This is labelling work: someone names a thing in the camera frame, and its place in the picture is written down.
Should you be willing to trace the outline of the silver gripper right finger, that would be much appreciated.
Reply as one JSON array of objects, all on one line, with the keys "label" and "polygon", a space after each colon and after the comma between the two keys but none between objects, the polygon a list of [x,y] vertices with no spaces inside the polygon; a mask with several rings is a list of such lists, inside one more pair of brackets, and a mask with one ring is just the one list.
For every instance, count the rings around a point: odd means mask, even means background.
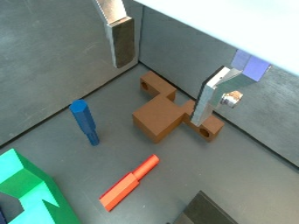
[{"label": "silver gripper right finger", "polygon": [[236,68],[221,66],[201,83],[200,92],[190,113],[190,123],[200,126],[209,117],[212,110],[220,105],[234,108],[242,94],[238,90],[256,83]]}]

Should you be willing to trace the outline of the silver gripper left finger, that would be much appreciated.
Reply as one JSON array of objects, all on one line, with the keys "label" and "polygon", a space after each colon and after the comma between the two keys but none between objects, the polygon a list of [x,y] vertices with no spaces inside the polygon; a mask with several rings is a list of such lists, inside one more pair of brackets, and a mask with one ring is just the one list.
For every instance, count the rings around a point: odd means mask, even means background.
[{"label": "silver gripper left finger", "polygon": [[122,0],[93,0],[105,24],[111,62],[123,67],[134,58],[134,20],[126,15]]}]

